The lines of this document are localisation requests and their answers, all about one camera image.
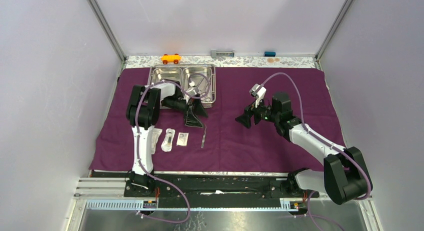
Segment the small white sterile packet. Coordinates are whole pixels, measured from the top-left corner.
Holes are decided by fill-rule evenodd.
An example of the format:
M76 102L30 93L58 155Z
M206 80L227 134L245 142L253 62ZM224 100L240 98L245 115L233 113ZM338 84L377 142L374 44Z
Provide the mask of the small white sterile packet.
M176 145L181 147L186 147L188 144L189 133L179 132L177 136Z

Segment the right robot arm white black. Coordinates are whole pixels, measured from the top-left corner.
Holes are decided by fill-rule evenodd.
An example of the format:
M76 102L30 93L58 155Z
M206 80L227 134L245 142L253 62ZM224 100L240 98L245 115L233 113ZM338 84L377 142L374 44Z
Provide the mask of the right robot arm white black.
M326 193L338 205L370 196L373 184L362 152L336 144L304 123L293 114L287 93L277 92L268 105L261 98L255 100L235 121L247 129L261 121L271 122L281 137L322 164L323 171L301 168L288 174L286 189L291 196L299 197L305 191Z

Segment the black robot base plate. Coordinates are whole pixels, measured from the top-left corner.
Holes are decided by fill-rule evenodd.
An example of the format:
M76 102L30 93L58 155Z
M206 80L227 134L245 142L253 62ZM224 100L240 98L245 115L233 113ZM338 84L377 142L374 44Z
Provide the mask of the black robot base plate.
M124 197L165 200L172 205L186 202L189 205L212 207L266 207L278 199L291 202L295 208L306 204L309 195L318 198L316 191L288 191L287 177L228 176L200 174L155 174L154 188L144 189L125 180Z

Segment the purple cloth wrap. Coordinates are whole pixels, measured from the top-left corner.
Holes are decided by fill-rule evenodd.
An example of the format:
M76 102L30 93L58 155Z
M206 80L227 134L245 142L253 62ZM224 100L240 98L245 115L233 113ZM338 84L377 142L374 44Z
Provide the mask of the purple cloth wrap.
M203 129L184 125L183 114L160 111L157 128L189 133L187 146L174 145L170 152L157 147L152 156L156 172L273 172L288 173L300 168L321 171L323 166L301 147L276 132L274 124L261 121L251 128L235 118L254 99L249 91L265 83L266 97L277 92L289 95L293 113L316 132L343 145L341 126L326 86L325 75L315 68L218 67L217 98L203 120Z

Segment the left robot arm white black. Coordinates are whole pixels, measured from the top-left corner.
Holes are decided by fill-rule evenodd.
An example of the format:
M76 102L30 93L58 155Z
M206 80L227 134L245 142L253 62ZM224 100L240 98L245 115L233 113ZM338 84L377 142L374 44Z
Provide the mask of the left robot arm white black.
M208 113L201 99L207 94L193 82L184 89L178 82L166 79L150 85L133 86L126 109L134 137L134 160L129 181L142 196L148 197L155 191L154 178L150 176L154 169L151 147L161 107L182 112L185 126L203 128L200 117L206 118Z

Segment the long white sterile packet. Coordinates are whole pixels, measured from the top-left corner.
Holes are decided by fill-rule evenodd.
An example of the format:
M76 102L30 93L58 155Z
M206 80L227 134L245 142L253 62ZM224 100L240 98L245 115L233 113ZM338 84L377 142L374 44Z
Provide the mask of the long white sterile packet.
M163 130L161 128L154 128L152 130L152 136L151 136L151 154L154 155L157 148L157 143L159 141L159 137L161 136Z

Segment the perforated steel instrument tray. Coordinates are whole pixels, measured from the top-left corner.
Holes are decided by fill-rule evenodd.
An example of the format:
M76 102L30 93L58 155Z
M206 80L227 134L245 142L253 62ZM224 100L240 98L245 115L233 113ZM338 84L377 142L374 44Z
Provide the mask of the perforated steel instrument tray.
M212 108L216 101L216 67L213 64L173 64L155 65L150 68L147 83L155 84L161 80L171 80L188 90L195 85L204 108Z

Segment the steel scalpel handle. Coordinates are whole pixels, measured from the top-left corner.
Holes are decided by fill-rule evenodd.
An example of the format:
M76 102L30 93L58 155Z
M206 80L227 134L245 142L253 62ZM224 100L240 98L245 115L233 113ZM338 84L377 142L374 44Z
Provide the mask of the steel scalpel handle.
M204 148L204 145L205 145L205 140L206 140L206 134L207 134L207 125L206 124L204 124L203 125L203 135L202 135L202 140L201 140L201 149L203 149Z

